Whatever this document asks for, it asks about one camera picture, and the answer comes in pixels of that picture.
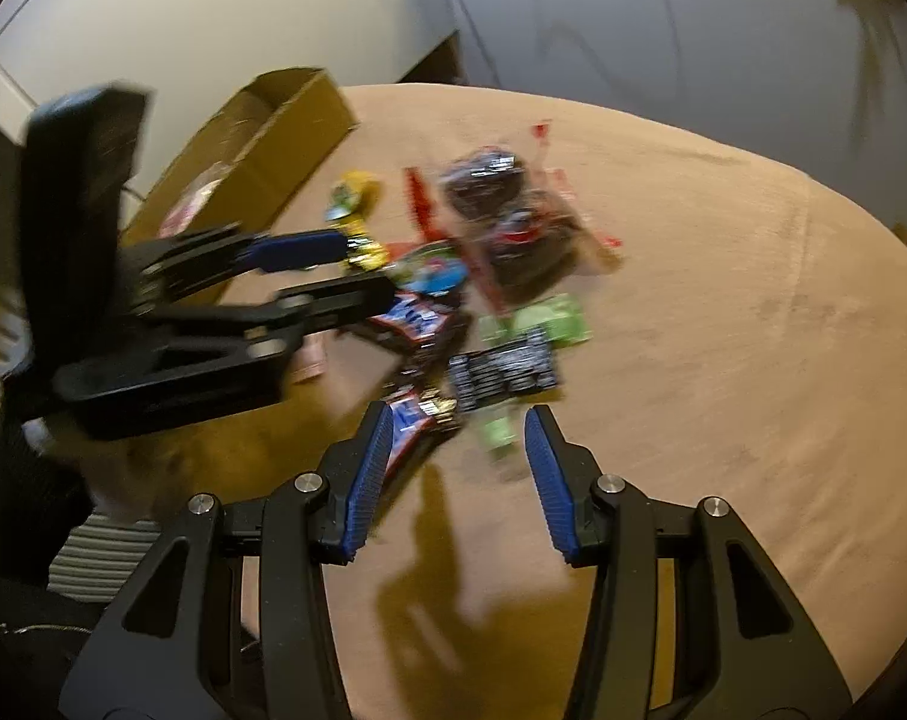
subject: open cardboard box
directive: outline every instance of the open cardboard box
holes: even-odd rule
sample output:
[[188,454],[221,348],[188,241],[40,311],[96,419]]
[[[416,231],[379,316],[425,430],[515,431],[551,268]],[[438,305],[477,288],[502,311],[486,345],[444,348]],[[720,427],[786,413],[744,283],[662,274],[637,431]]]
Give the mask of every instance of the open cardboard box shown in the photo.
[[[354,114],[325,71],[290,68],[256,76],[163,172],[125,230],[123,244],[156,238],[184,194],[202,184],[200,177],[218,164],[223,166],[217,172],[219,183],[185,229],[234,221],[245,232],[268,229],[355,126]],[[211,287],[188,299],[214,302],[224,287]]]

